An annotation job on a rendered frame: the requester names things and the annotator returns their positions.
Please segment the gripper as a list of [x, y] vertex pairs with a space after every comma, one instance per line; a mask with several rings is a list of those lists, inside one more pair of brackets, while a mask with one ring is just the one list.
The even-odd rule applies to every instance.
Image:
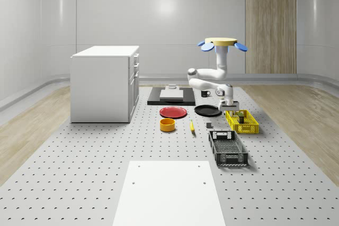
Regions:
[[225, 111], [237, 112], [239, 111], [239, 102], [233, 101], [232, 105], [227, 105], [226, 101], [219, 101], [218, 109], [222, 112]]

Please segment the black plate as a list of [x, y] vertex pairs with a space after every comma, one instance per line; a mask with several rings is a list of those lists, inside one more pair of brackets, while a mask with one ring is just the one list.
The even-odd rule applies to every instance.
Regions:
[[194, 108], [194, 111], [198, 115], [207, 117], [219, 116], [222, 114], [222, 111], [213, 105], [199, 105]]

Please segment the yellow basket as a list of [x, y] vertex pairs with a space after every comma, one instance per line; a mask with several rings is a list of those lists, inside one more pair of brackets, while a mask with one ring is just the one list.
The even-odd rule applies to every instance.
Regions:
[[[244, 123], [239, 123], [238, 113], [244, 116]], [[233, 131], [237, 133], [258, 133], [259, 123], [254, 119], [248, 110], [226, 111], [226, 120]]]

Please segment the dark grey basket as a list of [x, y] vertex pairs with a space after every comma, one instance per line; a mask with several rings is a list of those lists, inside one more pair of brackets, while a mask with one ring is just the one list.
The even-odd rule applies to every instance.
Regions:
[[235, 131], [209, 131], [209, 142], [218, 166], [248, 164], [248, 152]]

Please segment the red plate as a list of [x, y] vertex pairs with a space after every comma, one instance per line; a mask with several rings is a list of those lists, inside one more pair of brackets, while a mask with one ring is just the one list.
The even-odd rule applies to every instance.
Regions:
[[159, 113], [162, 117], [171, 119], [179, 119], [187, 115], [186, 109], [178, 106], [164, 107], [159, 110]]

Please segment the yellow bowl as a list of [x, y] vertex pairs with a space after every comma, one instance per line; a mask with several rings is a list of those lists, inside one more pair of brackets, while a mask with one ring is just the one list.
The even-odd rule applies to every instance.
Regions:
[[164, 118], [160, 120], [160, 130], [163, 132], [172, 132], [175, 130], [175, 120]]

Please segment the black stove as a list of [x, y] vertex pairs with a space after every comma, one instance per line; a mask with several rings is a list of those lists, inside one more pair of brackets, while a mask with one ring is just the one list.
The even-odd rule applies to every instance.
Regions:
[[147, 104], [195, 106], [193, 88], [181, 88], [175, 84], [169, 84], [166, 87], [153, 87]]

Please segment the white board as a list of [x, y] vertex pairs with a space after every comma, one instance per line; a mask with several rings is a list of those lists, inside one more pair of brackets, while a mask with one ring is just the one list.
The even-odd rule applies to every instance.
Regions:
[[225, 226], [208, 161], [131, 161], [113, 226]]

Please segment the white cabinet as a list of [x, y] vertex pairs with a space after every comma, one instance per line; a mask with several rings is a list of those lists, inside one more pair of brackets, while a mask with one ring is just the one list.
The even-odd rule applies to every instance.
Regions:
[[71, 122], [129, 123], [139, 98], [139, 46], [93, 46], [70, 60]]

